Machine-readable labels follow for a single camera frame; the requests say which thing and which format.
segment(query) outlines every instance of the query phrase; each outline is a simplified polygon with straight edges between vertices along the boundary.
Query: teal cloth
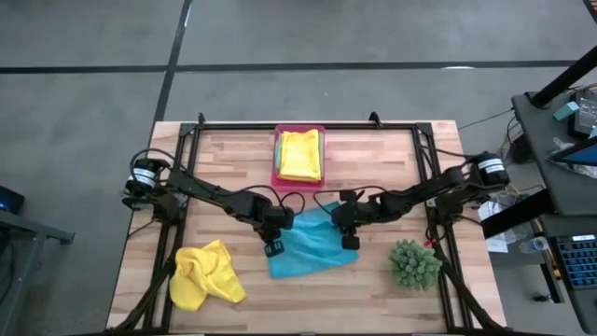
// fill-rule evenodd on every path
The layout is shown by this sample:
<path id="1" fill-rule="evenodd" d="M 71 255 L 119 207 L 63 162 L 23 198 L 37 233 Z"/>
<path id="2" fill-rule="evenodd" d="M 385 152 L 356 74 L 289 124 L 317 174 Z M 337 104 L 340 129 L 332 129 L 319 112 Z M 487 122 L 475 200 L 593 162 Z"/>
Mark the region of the teal cloth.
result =
<path id="1" fill-rule="evenodd" d="M 282 164 L 282 135 L 278 135 L 278 141 L 276 141 L 275 153 L 273 158 L 275 159 L 276 175 L 280 174 L 280 165 Z M 319 133 L 319 166 L 321 167 L 322 174 L 324 170 L 324 134 Z"/>
<path id="2" fill-rule="evenodd" d="M 338 202 L 325 206 L 331 211 Z M 280 241 L 285 251 L 268 258 L 270 276 L 284 278 L 321 272 L 358 259 L 358 252 L 342 248 L 340 231 L 321 208 L 305 211 L 295 217 L 292 230 L 281 230 Z"/>

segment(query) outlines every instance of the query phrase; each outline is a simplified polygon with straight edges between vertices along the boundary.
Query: keyboard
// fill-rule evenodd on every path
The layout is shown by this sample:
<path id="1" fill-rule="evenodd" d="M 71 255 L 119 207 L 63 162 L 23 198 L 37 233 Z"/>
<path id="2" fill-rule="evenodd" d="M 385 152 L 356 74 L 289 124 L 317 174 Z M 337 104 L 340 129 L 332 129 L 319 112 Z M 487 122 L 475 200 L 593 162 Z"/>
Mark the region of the keyboard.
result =
<path id="1" fill-rule="evenodd" d="M 597 239 L 595 234 L 556 237 L 557 253 L 572 290 L 597 288 Z"/>

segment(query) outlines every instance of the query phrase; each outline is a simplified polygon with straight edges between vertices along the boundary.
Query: yellow cloth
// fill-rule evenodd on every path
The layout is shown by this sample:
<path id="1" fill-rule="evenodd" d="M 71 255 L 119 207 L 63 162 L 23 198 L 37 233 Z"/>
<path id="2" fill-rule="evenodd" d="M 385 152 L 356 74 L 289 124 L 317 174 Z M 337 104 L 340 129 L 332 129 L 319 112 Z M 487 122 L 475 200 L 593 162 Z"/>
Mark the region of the yellow cloth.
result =
<path id="1" fill-rule="evenodd" d="M 282 133 L 282 158 L 278 177 L 287 180 L 318 182 L 321 180 L 319 164 L 319 132 Z"/>
<path id="2" fill-rule="evenodd" d="M 176 273 L 170 280 L 172 301 L 182 310 L 195 312 L 207 294 L 234 303 L 246 297 L 221 240 L 204 248 L 183 247 L 176 252 Z"/>

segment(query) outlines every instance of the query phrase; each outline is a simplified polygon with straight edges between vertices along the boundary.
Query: blue cloth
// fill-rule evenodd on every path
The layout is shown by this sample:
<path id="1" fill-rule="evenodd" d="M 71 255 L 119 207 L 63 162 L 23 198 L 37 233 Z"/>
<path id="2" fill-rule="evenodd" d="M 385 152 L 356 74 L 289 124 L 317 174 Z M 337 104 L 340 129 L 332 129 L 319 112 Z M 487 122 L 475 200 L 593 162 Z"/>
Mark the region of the blue cloth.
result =
<path id="1" fill-rule="evenodd" d="M 325 206 L 331 211 L 338 202 Z M 358 253 L 342 248 L 340 231 L 321 208 L 305 211 L 294 219 L 292 230 L 281 231 L 285 251 L 268 258 L 272 278 L 298 276 L 343 266 L 358 259 Z"/>

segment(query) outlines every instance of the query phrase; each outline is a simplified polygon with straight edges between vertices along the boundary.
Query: fake plant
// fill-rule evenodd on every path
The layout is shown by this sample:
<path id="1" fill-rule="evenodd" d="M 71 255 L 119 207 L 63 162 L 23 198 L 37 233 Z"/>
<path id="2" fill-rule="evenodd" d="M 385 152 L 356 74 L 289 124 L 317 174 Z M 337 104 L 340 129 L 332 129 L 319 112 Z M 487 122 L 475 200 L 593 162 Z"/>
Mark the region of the fake plant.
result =
<path id="1" fill-rule="evenodd" d="M 392 273 L 400 286 L 427 290 L 436 285 L 441 261 L 434 257 L 432 248 L 425 248 L 415 241 L 399 241 L 390 260 Z"/>

